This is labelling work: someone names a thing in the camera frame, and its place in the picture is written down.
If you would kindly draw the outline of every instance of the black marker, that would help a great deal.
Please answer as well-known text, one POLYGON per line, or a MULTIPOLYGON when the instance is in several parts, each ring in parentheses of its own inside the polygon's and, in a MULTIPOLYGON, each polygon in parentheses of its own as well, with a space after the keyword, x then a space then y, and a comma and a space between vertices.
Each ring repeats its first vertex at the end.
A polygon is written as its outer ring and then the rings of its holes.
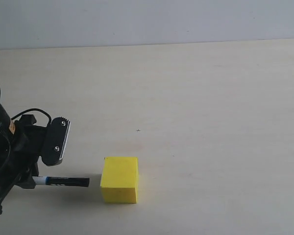
POLYGON ((36 185, 51 185, 51 186, 76 186, 88 187, 89 178, 62 178, 62 177, 49 177, 49 176, 34 176, 33 180, 36 185))

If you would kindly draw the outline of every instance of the yellow cube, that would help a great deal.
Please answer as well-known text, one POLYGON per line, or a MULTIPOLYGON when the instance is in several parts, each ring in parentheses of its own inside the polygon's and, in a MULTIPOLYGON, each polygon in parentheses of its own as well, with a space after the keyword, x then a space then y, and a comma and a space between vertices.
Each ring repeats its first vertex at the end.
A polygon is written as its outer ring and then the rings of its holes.
POLYGON ((101 176, 101 193, 107 203, 137 203, 138 160, 107 157, 101 176))

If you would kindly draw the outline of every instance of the beige table surface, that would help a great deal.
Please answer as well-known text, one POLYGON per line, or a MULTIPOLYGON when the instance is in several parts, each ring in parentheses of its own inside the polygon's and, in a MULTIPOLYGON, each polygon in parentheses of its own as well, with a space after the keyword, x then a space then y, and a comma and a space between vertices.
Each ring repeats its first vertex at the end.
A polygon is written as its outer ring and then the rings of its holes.
POLYGON ((72 122, 41 174, 92 178, 14 188, 1 235, 294 235, 294 40, 1 50, 0 84, 72 122), (138 204, 102 203, 106 156, 139 158, 138 204))

